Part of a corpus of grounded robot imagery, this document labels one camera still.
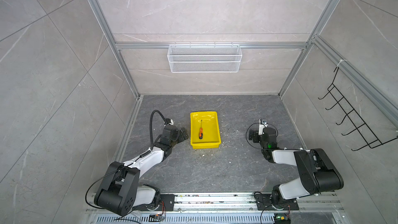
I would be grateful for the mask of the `orange black screwdriver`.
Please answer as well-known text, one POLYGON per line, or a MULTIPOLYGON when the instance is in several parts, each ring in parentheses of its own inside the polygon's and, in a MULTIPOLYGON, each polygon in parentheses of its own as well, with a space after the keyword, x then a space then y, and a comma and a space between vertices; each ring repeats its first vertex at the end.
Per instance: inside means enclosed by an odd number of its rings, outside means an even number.
POLYGON ((203 133, 203 120, 201 120, 201 126, 200 126, 200 131, 199 131, 199 139, 202 140, 204 137, 203 133))

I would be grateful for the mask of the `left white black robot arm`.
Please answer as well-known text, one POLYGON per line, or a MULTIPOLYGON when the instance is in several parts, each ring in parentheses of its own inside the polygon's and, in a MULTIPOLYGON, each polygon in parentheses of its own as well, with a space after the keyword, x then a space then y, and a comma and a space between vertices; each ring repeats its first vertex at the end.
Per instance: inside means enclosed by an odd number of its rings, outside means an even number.
POLYGON ((140 186, 140 178, 166 160, 175 145, 188 139, 185 128, 168 124, 147 151, 126 162, 111 163, 100 180, 94 204, 119 216, 127 215, 134 207, 157 209, 161 202, 160 190, 149 185, 140 186))

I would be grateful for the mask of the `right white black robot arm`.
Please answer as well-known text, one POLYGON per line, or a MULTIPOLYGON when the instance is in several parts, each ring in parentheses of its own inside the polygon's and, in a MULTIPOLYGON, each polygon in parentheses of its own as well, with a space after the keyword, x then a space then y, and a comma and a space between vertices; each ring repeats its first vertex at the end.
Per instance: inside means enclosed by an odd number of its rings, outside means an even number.
POLYGON ((277 136, 275 128, 260 123, 258 130, 248 130, 247 141, 260 144, 259 149, 269 163, 296 167, 298 178, 274 186, 268 203, 265 202, 264 194, 255 192, 254 197, 258 203, 265 205, 265 208, 283 210, 290 207, 297 198, 344 187, 341 174, 323 149, 281 149, 278 147, 277 136))

